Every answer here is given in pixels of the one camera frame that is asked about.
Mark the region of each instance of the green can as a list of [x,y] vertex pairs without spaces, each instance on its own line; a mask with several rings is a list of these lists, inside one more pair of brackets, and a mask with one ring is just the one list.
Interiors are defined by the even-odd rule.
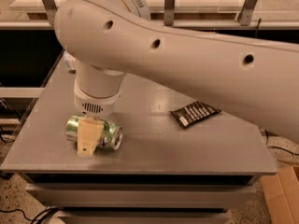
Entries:
[[[84,118],[83,115],[72,116],[65,125],[64,135],[68,141],[78,141],[78,122]],[[103,124],[103,131],[98,139],[97,146],[104,150],[117,150],[122,141],[121,126],[116,123],[99,119]]]

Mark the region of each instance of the silver soda can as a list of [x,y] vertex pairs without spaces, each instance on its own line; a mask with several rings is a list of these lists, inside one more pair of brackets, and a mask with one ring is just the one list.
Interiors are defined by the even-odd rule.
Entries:
[[[68,141],[78,141],[78,121],[82,118],[83,115],[74,115],[66,123],[64,135]],[[103,124],[103,130],[97,146],[104,150],[117,150],[122,141],[121,126],[101,119],[98,122]]]

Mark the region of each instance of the floor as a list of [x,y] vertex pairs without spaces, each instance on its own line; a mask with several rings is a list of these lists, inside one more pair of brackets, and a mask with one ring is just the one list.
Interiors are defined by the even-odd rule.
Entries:
[[[0,0],[0,21],[19,21],[27,20],[25,14],[10,13],[8,5],[14,0]],[[255,19],[263,16],[265,19],[298,19],[299,20],[299,0],[261,0],[257,5],[257,9],[260,13],[255,14]],[[265,11],[272,9],[275,11],[269,14]],[[5,120],[0,120],[0,124],[6,124]],[[265,142],[269,147],[278,146],[287,148],[290,151],[297,151],[298,146],[289,140],[286,140],[278,136],[270,136]],[[7,147],[0,142],[0,154]],[[284,152],[282,150],[271,149],[277,159],[285,161],[299,161],[292,154]],[[286,164],[278,161],[278,166],[283,167]],[[0,208],[2,210],[12,210],[20,208],[24,210],[29,218],[33,218],[40,211],[45,209],[45,206],[37,202],[26,191],[24,191],[26,182],[19,176],[14,175],[9,180],[0,178]],[[263,189],[260,182],[255,185],[257,190],[255,196],[239,206],[236,209],[232,209],[228,212],[230,220],[227,224],[255,224],[255,223],[271,223],[268,214],[267,206],[263,196]],[[0,224],[7,223],[29,223],[26,221],[21,213],[2,214],[0,213]],[[52,218],[48,223],[57,224],[62,223],[58,218]]]

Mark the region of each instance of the metal leg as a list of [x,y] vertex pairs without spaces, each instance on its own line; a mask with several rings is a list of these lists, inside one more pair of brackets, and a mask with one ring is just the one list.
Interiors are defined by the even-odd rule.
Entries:
[[47,12],[47,17],[50,25],[54,24],[54,16],[57,11],[54,0],[42,0]]
[[258,0],[245,0],[244,6],[242,8],[242,12],[238,17],[238,21],[242,26],[250,25],[254,8],[257,4]]
[[175,2],[176,0],[164,1],[164,25],[172,26],[175,19]]

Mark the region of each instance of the cardboard box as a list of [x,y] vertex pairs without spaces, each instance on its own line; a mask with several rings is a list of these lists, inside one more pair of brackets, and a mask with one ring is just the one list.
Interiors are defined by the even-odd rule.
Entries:
[[261,183],[273,224],[299,223],[299,167],[279,169],[276,175],[263,176]]

